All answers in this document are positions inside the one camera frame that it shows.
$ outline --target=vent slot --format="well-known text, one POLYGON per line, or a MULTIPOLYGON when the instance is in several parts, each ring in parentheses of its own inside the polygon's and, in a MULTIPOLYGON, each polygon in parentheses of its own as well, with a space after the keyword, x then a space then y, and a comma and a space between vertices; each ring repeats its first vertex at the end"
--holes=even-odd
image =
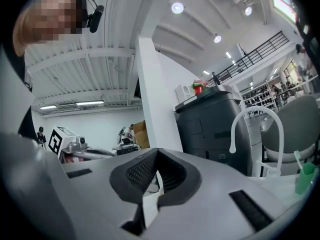
POLYGON ((273 220, 243 190, 229 193, 229 196, 257 232, 272 223, 273 220))
POLYGON ((86 174, 89 174, 89 173, 92 173, 92 170, 90 170, 90 169, 81 169, 81 170, 75 170, 75 171, 67 172, 66 175, 69 177, 69 179, 72 179, 72 178, 76 178, 76 177, 79 177, 79 176, 82 176, 82 175, 86 175, 86 174))
POLYGON ((57 108, 60 112, 80 110, 77 104, 60 105, 60 106, 57 106, 57 108))

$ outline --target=white ceiling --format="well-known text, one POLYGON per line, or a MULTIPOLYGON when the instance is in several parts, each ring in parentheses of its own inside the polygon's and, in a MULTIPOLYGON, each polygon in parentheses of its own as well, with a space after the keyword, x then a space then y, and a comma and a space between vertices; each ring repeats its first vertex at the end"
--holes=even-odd
MULTIPOLYGON (((35 44, 25 62, 36 97, 32 108, 104 100, 106 106, 141 104, 129 99, 135 47, 134 25, 143 0, 95 0, 105 7, 96 33, 84 29, 64 41, 35 44)), ((88 3, 88 12, 94 9, 88 3)))
POLYGON ((244 14, 247 5, 242 1, 236 4, 234 0, 170 0, 152 40, 156 49, 197 76, 203 70, 219 73, 226 68, 223 61, 218 68, 210 67, 219 64, 217 60, 224 58, 225 53, 238 43, 237 37, 252 25, 260 27, 264 24, 259 0, 247 0, 246 3, 254 1, 253 13, 248 17, 244 14), (171 11, 175 2, 184 5, 181 14, 171 11), (214 43, 216 34, 222 37, 220 43, 214 43))
MULTIPOLYGON (((33 81, 35 110, 89 100, 104 100, 105 106, 141 103, 133 98, 137 79, 131 77, 131 70, 145 0, 95 1, 105 7, 96 33, 85 29, 65 41, 27 48, 25 60, 33 81)), ((203 70, 219 73, 228 63, 226 51, 237 43, 250 52, 279 31, 265 24, 269 21, 260 0, 247 0, 247 4, 253 1, 253 13, 248 17, 244 15, 246 4, 234 0, 170 0, 153 33, 155 48, 197 76, 203 70), (174 2, 184 5, 183 13, 171 11, 174 2), (255 38, 250 38, 251 29, 255 38), (222 36, 218 44, 213 42, 215 34, 222 36)))

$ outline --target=black metal railing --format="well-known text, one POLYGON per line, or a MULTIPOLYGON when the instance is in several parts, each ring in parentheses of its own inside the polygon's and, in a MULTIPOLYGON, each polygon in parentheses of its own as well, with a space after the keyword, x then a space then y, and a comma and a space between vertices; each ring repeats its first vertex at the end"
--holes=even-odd
MULTIPOLYGON (((245 71, 246 69, 266 58, 268 55, 272 54, 288 42, 289 40, 282 33, 282 31, 278 32, 263 44, 258 46, 256 49, 239 59, 237 62, 235 62, 234 65, 227 67, 225 70, 217 74, 216 76, 218 77, 220 84, 245 71)), ((214 79, 211 78, 209 80, 208 86, 212 87, 215 85, 216 84, 214 79)))

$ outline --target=hair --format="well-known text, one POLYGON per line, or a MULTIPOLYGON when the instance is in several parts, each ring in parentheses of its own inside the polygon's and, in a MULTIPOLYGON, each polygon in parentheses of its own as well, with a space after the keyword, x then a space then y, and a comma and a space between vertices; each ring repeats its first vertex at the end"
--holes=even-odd
POLYGON ((296 54, 300 53, 300 49, 302 48, 301 44, 296 44, 295 49, 296 49, 296 54))
POLYGON ((88 21, 87 0, 75 0, 75 8, 76 22, 75 28, 71 29, 71 34, 81 34, 88 21))

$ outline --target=faucet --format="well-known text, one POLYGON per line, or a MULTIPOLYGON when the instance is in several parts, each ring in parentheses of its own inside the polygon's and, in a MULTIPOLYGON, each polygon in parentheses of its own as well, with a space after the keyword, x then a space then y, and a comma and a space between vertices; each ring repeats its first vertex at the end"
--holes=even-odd
POLYGON ((271 109, 264 107, 264 106, 251 106, 247 107, 244 110, 242 110, 233 120, 232 126, 231 126, 231 144, 230 144, 230 149, 229 152, 234 154, 236 152, 236 142, 235 142, 235 130, 236 130, 236 125, 239 121, 239 119, 248 112, 251 111, 262 111, 270 115, 274 121, 276 122, 278 129, 279 129, 279 156, 278 156, 278 162, 276 167, 271 167, 263 162, 260 162, 257 160, 257 164, 262 165, 263 167, 267 168, 266 175, 267 177, 278 177, 281 175, 281 165, 282 165, 282 160, 284 156, 284 127, 280 121, 280 118, 277 116, 275 112, 273 112, 271 109))

